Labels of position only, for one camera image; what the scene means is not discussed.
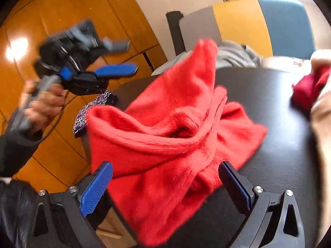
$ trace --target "wood panel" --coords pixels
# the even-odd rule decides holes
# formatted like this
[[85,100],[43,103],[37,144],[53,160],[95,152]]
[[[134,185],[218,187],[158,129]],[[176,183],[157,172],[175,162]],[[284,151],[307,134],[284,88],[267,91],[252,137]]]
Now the wood panel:
[[143,54],[135,56],[132,59],[128,60],[127,62],[133,62],[133,63],[137,64],[139,67],[138,67],[138,70],[137,70],[137,72],[134,76],[120,78],[119,81],[120,81],[121,84],[124,84],[126,82],[130,82],[130,81],[133,81],[133,80],[137,80],[139,78],[148,77],[152,74],[152,71],[149,68],[148,63],[145,60]]
[[154,70],[165,64],[168,60],[161,46],[158,44],[146,51],[147,57],[151,62]]
[[105,61],[104,57],[99,57],[95,62],[93,62],[89,67],[87,67],[87,71],[94,71],[99,69],[102,66],[106,66],[108,63]]
[[0,135],[5,132],[6,120],[3,115],[0,113]]
[[48,35],[65,30],[83,20],[71,0],[36,0],[36,4]]
[[39,57],[38,46],[45,40],[46,33],[40,21],[35,2],[17,12],[7,23],[7,36],[12,44],[17,39],[26,39],[28,48],[23,57],[16,60],[19,73],[24,80],[39,79],[34,71],[33,63]]
[[69,92],[68,95],[67,95],[67,98],[66,98],[66,104],[69,103],[75,97],[76,97],[75,94]]
[[87,165],[84,170],[77,176],[76,180],[73,182],[74,184],[79,183],[85,176],[91,173],[90,165]]
[[121,83],[120,83],[119,79],[110,79],[107,89],[109,91],[113,91],[113,90],[117,89],[120,85],[121,85]]
[[6,119],[9,119],[17,108],[24,84],[15,64],[6,57],[8,48],[5,29],[2,27],[0,28],[0,109]]
[[108,248],[128,248],[137,245],[113,208],[108,211],[96,233]]
[[135,0],[108,0],[137,52],[158,44],[152,28]]
[[34,158],[68,186],[87,166],[87,162],[56,131],[39,145]]
[[79,155],[81,155],[81,157],[86,160],[85,152],[80,139],[75,138],[75,135],[72,133],[76,116],[85,104],[86,103],[79,96],[73,99],[65,107],[61,120],[57,124],[55,130]]
[[67,189],[65,184],[50,174],[34,158],[30,158],[13,178],[30,183],[36,191],[46,189],[49,193],[58,193]]
[[[96,27],[100,38],[108,37],[111,40],[129,40],[123,26],[107,0],[72,0],[82,18],[90,18]],[[131,44],[128,52],[117,55],[107,55],[108,63],[120,63],[134,56],[136,50]]]

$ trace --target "gray clothing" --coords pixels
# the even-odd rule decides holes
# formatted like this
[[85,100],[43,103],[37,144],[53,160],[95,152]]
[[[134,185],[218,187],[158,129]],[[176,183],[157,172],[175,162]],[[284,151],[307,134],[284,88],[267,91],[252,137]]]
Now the gray clothing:
[[[183,52],[157,68],[152,75],[159,75],[173,65],[187,58],[192,51]],[[229,66],[261,67],[261,58],[247,45],[239,45],[232,41],[225,41],[218,47],[216,69]]]

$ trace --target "red fuzzy sweater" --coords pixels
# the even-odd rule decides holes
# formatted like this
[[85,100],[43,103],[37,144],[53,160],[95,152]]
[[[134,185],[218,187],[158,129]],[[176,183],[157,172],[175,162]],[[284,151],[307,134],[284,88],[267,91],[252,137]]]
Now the red fuzzy sweater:
[[94,171],[107,160],[108,191],[139,240],[161,244],[218,187],[218,166],[240,168],[266,128],[215,85],[217,47],[200,40],[183,62],[160,75],[124,111],[93,107],[87,117]]

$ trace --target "person's hand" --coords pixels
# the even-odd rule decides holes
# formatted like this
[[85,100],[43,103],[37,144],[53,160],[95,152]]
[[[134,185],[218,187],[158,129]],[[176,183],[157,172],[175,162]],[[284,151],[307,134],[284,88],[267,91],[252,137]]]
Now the person's hand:
[[[30,94],[36,89],[37,82],[26,81],[19,99],[19,107],[22,109]],[[24,114],[29,118],[32,128],[29,133],[35,133],[46,128],[61,112],[65,103],[65,91],[59,84],[54,84],[48,92],[42,92],[38,101],[32,101]]]

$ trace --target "black round table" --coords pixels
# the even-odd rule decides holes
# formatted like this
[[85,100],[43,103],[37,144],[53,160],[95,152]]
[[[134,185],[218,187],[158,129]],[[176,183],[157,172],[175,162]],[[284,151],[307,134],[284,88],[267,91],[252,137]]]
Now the black round table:
[[[118,87],[114,91],[119,99],[116,106],[125,110],[155,78]],[[291,189],[304,225],[306,247],[314,247],[320,215],[318,157],[309,120],[290,100],[291,85],[300,78],[262,68],[231,67],[216,71],[216,85],[227,88],[228,101],[240,102],[253,121],[268,128],[261,147],[239,173],[268,192]],[[226,190],[220,188],[161,247],[225,247],[243,220]]]

